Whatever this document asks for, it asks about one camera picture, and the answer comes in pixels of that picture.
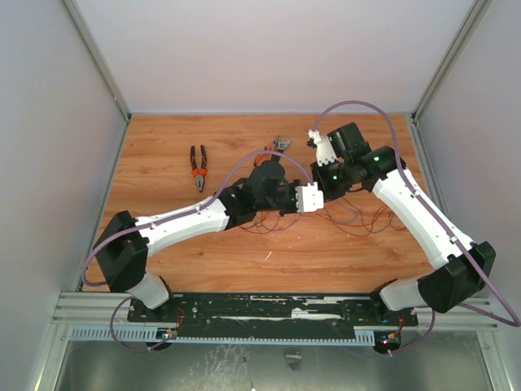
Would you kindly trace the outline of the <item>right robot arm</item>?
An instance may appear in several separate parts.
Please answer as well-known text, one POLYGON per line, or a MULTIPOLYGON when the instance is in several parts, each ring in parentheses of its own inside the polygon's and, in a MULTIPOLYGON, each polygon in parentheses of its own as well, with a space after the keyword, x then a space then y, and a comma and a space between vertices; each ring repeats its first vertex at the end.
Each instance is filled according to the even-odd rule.
POLYGON ((350 191, 368 191, 385 203, 417 240, 433 271, 376 288, 370 317, 390 323, 404 308, 427 306, 444 314, 481 291, 496 258, 493 246, 476 243, 440 212, 390 146, 372 149, 351 122, 329 134, 309 131, 315 149, 314 182, 326 202, 350 191))

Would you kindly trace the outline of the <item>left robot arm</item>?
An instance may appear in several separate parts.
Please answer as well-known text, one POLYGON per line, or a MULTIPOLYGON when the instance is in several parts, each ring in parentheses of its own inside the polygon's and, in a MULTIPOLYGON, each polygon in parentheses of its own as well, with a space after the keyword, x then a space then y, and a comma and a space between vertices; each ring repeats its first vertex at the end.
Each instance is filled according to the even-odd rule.
POLYGON ((285 178, 276 160, 255 167, 213 199, 156 216, 132 217, 127 210, 114 215, 96 244, 121 231, 149 224, 150 227, 111 240, 96 254, 96 260, 111 292, 126 292, 145 304, 155 320, 170 319, 175 302, 167 284, 147 270, 147 260, 163 249, 193 237, 226 231, 252 222, 259 212, 296 213, 296 188, 302 182, 285 178))

